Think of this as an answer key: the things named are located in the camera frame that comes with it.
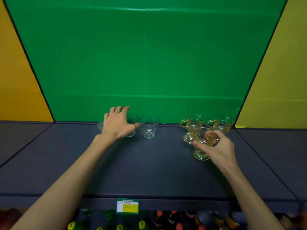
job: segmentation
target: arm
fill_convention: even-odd
[[[128,124],[129,107],[112,107],[103,121],[103,131],[88,149],[62,176],[29,208],[12,230],[65,229],[73,216],[84,190],[105,150],[119,138],[139,127]]]
[[[249,229],[284,230],[238,167],[231,140],[220,131],[215,132],[220,138],[217,146],[209,147],[196,141],[193,145],[206,152],[227,178],[246,217]]]

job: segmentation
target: dark gray table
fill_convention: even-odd
[[[96,125],[53,124],[0,169],[0,206],[32,204],[86,150]],[[81,207],[115,209],[117,198],[139,198],[143,210],[238,209],[232,189],[209,161],[193,157],[180,127],[159,127],[145,139],[138,130],[104,155],[84,194]],[[273,211],[297,211],[293,194],[235,130],[240,168]]]
[[[50,125],[0,122],[0,167]]]
[[[279,178],[307,201],[307,131],[239,129]]]

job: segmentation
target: yellow wall panel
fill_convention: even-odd
[[[307,0],[288,0],[236,128],[307,128]]]
[[[2,0],[0,120],[53,121]]]

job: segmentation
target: person's left hand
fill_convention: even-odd
[[[102,134],[111,135],[115,139],[119,139],[139,128],[139,123],[127,123],[127,112],[129,108],[130,106],[111,107],[110,112],[104,115]]]

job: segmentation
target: green screen backdrop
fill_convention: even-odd
[[[236,118],[286,0],[6,0],[56,121]]]

